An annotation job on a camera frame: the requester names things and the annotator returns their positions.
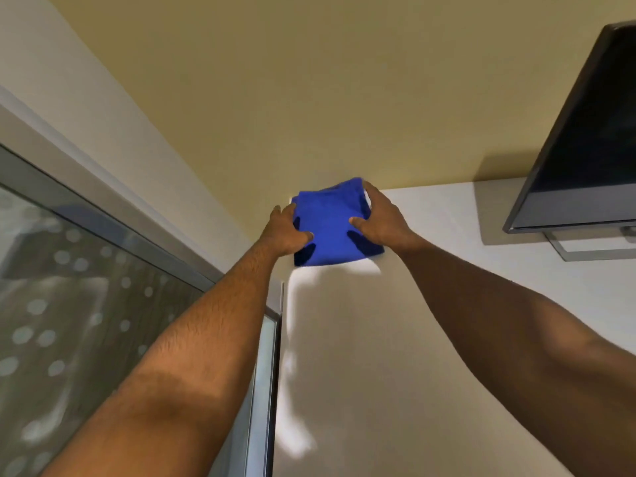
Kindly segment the person's left hand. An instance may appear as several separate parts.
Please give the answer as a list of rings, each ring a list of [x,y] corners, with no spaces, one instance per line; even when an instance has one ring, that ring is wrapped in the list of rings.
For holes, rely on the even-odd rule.
[[[300,232],[294,225],[295,210],[295,203],[284,208],[275,206],[258,239],[258,245],[267,248],[277,257],[289,256],[305,248],[306,245],[292,245],[292,233]]]

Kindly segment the person's right hand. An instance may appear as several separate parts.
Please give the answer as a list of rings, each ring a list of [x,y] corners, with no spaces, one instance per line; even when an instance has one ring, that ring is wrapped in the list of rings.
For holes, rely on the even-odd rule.
[[[363,180],[362,185],[371,202],[371,213],[366,219],[372,221],[372,230],[359,232],[377,245],[391,249],[406,247],[417,234],[411,230],[399,208],[373,184]]]

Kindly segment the blue cloth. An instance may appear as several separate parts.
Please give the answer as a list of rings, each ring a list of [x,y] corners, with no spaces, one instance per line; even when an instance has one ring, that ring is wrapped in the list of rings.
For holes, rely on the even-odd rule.
[[[295,228],[314,235],[294,254],[295,267],[351,263],[385,252],[382,245],[372,243],[349,223],[351,217],[368,219],[371,214],[362,178],[319,191],[301,191],[291,203],[296,205]]]

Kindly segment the person's left forearm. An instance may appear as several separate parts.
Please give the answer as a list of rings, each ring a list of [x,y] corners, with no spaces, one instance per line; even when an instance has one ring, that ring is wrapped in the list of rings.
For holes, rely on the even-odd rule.
[[[272,270],[263,238],[161,334],[42,477],[206,477],[256,365]]]

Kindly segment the person's right forearm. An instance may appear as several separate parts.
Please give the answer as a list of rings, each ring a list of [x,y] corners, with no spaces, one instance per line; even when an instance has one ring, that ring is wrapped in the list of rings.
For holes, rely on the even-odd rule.
[[[413,232],[386,245],[479,382],[575,477],[636,477],[636,355]]]

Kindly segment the frosted glass window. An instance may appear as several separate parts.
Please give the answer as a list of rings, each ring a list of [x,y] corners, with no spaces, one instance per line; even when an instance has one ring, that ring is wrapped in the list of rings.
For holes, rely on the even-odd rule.
[[[224,275],[0,86],[0,477],[40,477]]]

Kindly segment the grey television stand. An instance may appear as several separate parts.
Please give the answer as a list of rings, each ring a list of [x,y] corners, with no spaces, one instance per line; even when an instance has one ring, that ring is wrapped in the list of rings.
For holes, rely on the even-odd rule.
[[[591,227],[543,235],[568,263],[636,259],[636,226]]]

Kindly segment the black flat screen television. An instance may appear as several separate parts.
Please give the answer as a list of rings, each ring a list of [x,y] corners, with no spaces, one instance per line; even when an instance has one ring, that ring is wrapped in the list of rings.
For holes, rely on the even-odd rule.
[[[601,30],[503,230],[586,226],[636,226],[636,20]]]

